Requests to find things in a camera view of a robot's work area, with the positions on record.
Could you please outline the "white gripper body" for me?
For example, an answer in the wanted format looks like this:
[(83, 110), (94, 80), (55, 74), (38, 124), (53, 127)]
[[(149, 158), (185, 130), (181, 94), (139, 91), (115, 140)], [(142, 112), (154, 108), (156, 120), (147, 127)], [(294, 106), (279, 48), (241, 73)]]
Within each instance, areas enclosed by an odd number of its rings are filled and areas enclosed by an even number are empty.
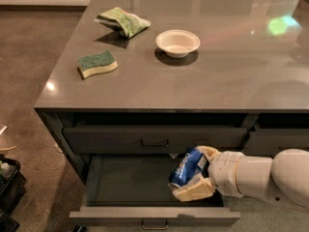
[(241, 198), (243, 194), (237, 187), (237, 165), (243, 157), (241, 152), (225, 151), (219, 153), (208, 168), (209, 177), (216, 189), (226, 196)]

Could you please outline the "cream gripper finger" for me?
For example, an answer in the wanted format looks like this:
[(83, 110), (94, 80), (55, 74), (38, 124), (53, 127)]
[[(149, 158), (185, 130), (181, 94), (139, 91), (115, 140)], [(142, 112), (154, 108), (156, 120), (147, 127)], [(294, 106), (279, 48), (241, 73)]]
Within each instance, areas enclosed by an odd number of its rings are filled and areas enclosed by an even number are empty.
[(209, 162), (212, 162), (215, 157), (220, 155), (220, 152), (210, 146), (197, 146), (196, 149), (201, 152)]
[(186, 185), (172, 191), (181, 202), (201, 200), (213, 196), (215, 185), (201, 173), (195, 175)]

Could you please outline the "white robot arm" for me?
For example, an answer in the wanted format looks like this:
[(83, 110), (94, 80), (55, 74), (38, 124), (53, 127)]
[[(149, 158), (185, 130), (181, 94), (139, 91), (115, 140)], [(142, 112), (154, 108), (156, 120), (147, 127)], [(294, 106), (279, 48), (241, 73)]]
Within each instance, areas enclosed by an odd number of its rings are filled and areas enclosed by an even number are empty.
[(173, 195), (182, 202), (225, 196), (254, 197), (271, 205), (309, 211), (309, 152), (288, 149), (274, 158), (252, 157), (241, 152), (220, 152), (199, 146), (209, 162), (207, 177), (194, 174)]

